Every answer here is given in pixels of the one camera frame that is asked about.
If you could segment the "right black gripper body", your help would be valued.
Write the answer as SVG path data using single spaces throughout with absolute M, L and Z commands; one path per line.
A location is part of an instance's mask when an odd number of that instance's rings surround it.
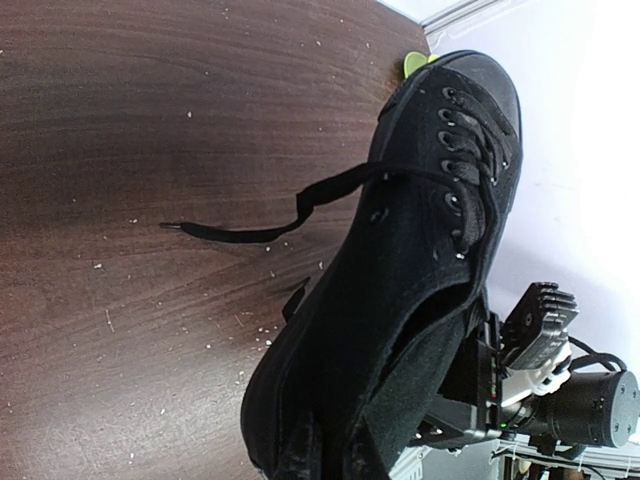
M 639 382 L 618 357 L 570 336 L 536 370 L 512 370 L 501 360 L 497 315 L 457 349 L 444 383 L 419 426 L 419 442 L 441 450 L 527 435 L 553 450 L 621 448 L 637 430 Z

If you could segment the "black sneaker shoe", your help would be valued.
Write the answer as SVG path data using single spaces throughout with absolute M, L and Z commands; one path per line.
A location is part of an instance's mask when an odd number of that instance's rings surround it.
M 425 66 L 380 113 L 367 165 L 346 239 L 245 392 L 269 479 L 385 478 L 488 317 L 522 167 L 509 75 L 475 51 Z

